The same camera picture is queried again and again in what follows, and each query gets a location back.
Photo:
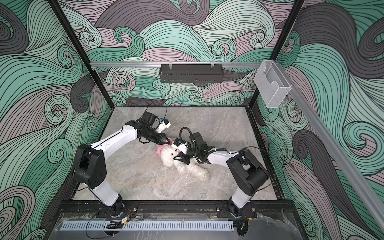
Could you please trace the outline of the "pink knitted bear sweater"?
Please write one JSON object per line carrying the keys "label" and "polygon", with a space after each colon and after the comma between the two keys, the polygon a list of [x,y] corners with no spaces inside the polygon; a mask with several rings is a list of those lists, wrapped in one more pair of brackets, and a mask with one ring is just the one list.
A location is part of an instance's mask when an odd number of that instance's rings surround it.
{"label": "pink knitted bear sweater", "polygon": [[163,149],[165,149],[167,147],[171,147],[172,144],[174,143],[174,140],[175,140],[175,138],[170,138],[170,143],[168,145],[158,145],[157,146],[157,150],[156,150],[156,154],[161,156],[161,153],[162,153]]}

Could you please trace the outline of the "white plush teddy bear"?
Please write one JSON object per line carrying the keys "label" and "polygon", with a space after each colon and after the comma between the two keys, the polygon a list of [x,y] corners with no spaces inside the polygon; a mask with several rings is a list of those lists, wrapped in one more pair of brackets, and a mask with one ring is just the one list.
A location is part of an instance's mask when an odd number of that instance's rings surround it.
{"label": "white plush teddy bear", "polygon": [[175,168],[180,174],[191,174],[200,181],[209,180],[209,172],[200,167],[195,159],[192,159],[189,165],[186,165],[180,161],[177,161],[177,155],[179,151],[173,147],[167,147],[163,149],[161,156],[161,161],[164,166],[168,168]]}

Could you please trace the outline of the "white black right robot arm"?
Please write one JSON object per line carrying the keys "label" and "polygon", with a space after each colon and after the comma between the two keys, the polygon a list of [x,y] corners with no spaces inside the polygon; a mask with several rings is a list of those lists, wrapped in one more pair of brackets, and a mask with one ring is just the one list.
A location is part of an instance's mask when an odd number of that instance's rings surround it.
{"label": "white black right robot arm", "polygon": [[187,142],[175,139],[172,147],[180,153],[174,159],[185,164],[195,159],[198,164],[227,167],[238,186],[229,199],[229,207],[233,215],[239,215],[254,194],[269,179],[268,171],[248,147],[230,152],[225,148],[208,146],[200,133],[192,134],[190,140]]}

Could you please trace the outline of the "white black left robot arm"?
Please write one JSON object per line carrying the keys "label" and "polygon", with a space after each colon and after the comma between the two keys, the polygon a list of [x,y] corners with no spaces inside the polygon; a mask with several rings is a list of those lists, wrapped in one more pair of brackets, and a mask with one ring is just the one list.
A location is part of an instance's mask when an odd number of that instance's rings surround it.
{"label": "white black left robot arm", "polygon": [[112,207],[119,199],[119,194],[106,180],[106,160],[126,144],[141,140],[145,143],[168,145],[170,140],[163,130],[171,123],[164,119],[156,129],[143,120],[127,122],[121,129],[111,136],[91,145],[80,145],[75,153],[72,167],[73,176],[77,182],[85,184],[98,200],[106,207]]}

